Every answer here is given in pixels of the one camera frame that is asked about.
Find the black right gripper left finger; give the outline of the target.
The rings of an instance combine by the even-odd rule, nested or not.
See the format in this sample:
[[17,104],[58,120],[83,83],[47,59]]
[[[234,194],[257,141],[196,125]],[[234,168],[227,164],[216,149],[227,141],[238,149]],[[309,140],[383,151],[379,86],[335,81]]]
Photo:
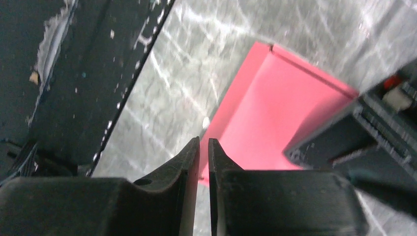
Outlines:
[[140,221],[144,236],[193,234],[199,176],[200,139],[192,138],[169,161],[134,181],[141,190]]

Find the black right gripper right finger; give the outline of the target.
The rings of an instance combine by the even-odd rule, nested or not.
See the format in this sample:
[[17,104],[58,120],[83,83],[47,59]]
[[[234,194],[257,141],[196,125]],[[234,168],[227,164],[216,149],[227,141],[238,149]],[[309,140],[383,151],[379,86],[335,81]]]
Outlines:
[[217,139],[208,141],[208,168],[210,192],[210,220],[213,236],[226,236],[225,204],[221,187],[224,170],[242,170],[224,151]]

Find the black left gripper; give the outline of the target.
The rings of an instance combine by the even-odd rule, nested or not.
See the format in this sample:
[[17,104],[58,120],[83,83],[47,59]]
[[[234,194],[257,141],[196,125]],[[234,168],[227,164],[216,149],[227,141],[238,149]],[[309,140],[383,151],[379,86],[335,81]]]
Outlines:
[[[417,81],[416,60],[394,74]],[[384,102],[384,81],[308,136],[292,140],[284,150],[289,161],[309,169],[334,169],[353,179],[416,182],[417,109],[396,112]]]

